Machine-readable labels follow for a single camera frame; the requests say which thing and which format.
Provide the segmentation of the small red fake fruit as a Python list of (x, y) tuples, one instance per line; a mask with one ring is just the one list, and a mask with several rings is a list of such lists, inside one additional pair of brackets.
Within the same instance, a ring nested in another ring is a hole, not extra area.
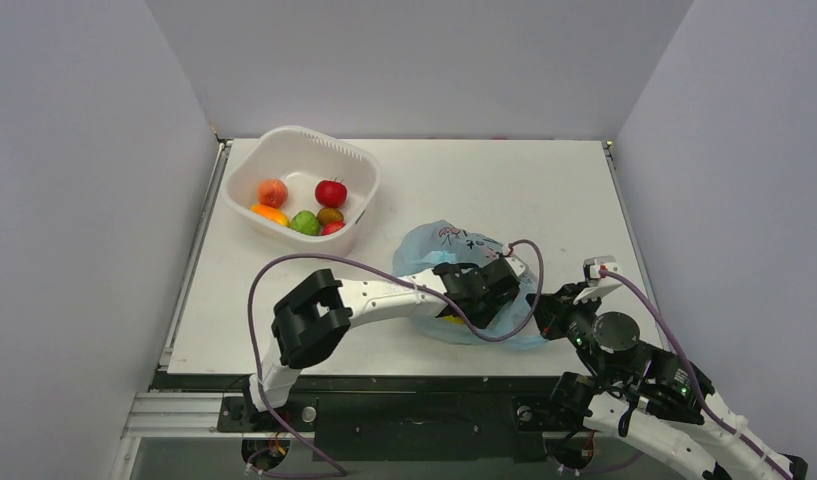
[(324, 225), (320, 230), (321, 236), (332, 235), (346, 226), (344, 222), (331, 222)]

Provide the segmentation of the light blue plastic bag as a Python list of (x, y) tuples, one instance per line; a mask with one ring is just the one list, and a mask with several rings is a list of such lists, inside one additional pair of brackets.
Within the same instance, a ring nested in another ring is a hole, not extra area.
[[(488, 264), (507, 247), (488, 236), (460, 229), (445, 220), (422, 224), (409, 231), (392, 256), (392, 274), (407, 276), (440, 263)], [(483, 330), (500, 337), (519, 326), (531, 308), (526, 296), (537, 291), (538, 277), (531, 270), (520, 278), (520, 293)], [(412, 317), (411, 324), (422, 334), (455, 345), (483, 345), (466, 325), (454, 325), (442, 318)]]

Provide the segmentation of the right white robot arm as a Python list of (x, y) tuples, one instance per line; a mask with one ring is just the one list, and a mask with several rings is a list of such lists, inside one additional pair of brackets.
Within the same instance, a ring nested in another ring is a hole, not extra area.
[(807, 462), (768, 447), (692, 362), (642, 340), (633, 317), (602, 311), (596, 282), (527, 300), (541, 335), (568, 340), (587, 370), (553, 388), (556, 424), (609, 434), (686, 479), (806, 478)]

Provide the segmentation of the red fake apple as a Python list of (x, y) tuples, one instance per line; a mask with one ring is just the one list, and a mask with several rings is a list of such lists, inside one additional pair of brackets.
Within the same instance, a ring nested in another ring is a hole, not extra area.
[(320, 181), (314, 191), (316, 201), (323, 207), (339, 209), (347, 200), (347, 187), (336, 180)]

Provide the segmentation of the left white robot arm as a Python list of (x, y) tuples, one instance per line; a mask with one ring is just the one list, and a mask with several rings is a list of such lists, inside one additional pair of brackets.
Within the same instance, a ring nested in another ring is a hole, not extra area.
[(401, 317), (459, 317), (487, 327), (519, 294), (526, 272), (523, 262), (504, 256), (484, 266), (441, 263), (403, 277), (380, 271), (374, 280), (313, 272), (273, 308), (272, 339), (256, 356), (260, 364), (248, 381), (244, 418), (259, 430), (275, 427), (300, 373), (328, 359), (353, 328)]

